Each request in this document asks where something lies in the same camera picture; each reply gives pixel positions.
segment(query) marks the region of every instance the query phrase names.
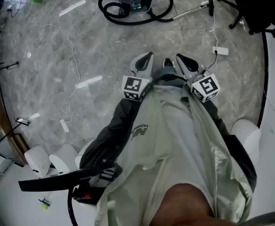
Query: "marble floor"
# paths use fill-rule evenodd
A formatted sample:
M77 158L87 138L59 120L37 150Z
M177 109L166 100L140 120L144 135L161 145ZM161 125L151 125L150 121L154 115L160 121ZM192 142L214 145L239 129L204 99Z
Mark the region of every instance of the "marble floor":
M79 75L67 36L52 26L38 27L29 22L25 0L15 18L8 16L0 35L0 61L20 65L1 71L4 99L11 121L31 118L29 127L19 130L29 147L43 146L56 152L66 141L77 150L95 138L109 123L115 106L122 98L121 81L131 60L148 51L155 53L155 70L164 58L175 60L179 52L199 57L204 65L214 61L216 45L212 28L214 20L202 10L172 23L153 22L126 27L108 22L98 9L97 0L71 12L59 13L81 0L43 0L43 4L27 3L31 20L40 25L61 26L69 35L78 61L80 82L102 76L103 79L78 89L71 98L73 120L68 123L69 135L60 120L71 120L69 97ZM197 7L203 0L174 0L175 9L167 17ZM155 0L153 9L166 9L167 0ZM219 115L231 129L240 118L258 122L264 81L264 53L261 34L248 35L240 24L230 30L237 13L226 4L215 1L215 33L218 45L229 49L228 56L219 56L212 67L221 93L215 99ZM148 15L138 13L129 20Z

